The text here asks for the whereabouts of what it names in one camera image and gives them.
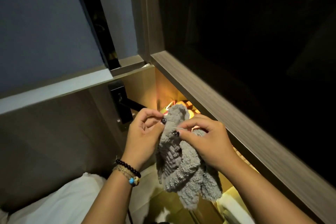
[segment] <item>black beaded bracelet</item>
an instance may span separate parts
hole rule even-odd
[[[141,174],[140,174],[140,172],[136,171],[133,167],[131,167],[130,165],[126,164],[126,163],[123,162],[122,160],[117,159],[115,162],[116,162],[118,165],[122,165],[122,166],[126,167],[129,171],[131,171],[133,174],[135,174],[135,176],[141,178]]]

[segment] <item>person's left hand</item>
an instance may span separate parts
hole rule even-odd
[[[122,161],[139,171],[155,151],[156,142],[164,129],[163,114],[143,108],[129,126]]]

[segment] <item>fluffy gray towel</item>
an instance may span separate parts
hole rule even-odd
[[[165,118],[167,123],[156,151],[159,182],[164,190],[179,195],[184,208],[196,209],[199,193],[206,200],[216,201],[222,196],[218,172],[208,166],[190,144],[173,135],[177,126],[189,119],[187,108],[174,105]],[[192,133],[206,134],[200,129]]]

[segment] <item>bracelet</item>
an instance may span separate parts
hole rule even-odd
[[[133,187],[139,185],[140,178],[137,177],[137,176],[133,176],[133,174],[130,171],[128,171],[125,167],[123,167],[121,165],[117,165],[115,168],[113,168],[113,170],[120,171],[128,179],[128,182]]]
[[[135,174],[137,177],[141,178],[141,174],[140,172],[136,171],[133,167],[131,167],[130,165],[126,164],[125,162],[123,162],[120,159],[117,159],[115,161],[118,165],[124,166],[126,167],[129,171],[131,171],[133,174]]]

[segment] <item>black nail polish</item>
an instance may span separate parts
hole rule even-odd
[[[173,132],[173,135],[176,136],[176,137],[179,137],[180,132],[178,132],[177,130],[175,130],[175,131]]]
[[[166,119],[166,118],[162,118],[161,123],[162,123],[163,125],[166,125],[166,122],[167,122],[167,119]]]

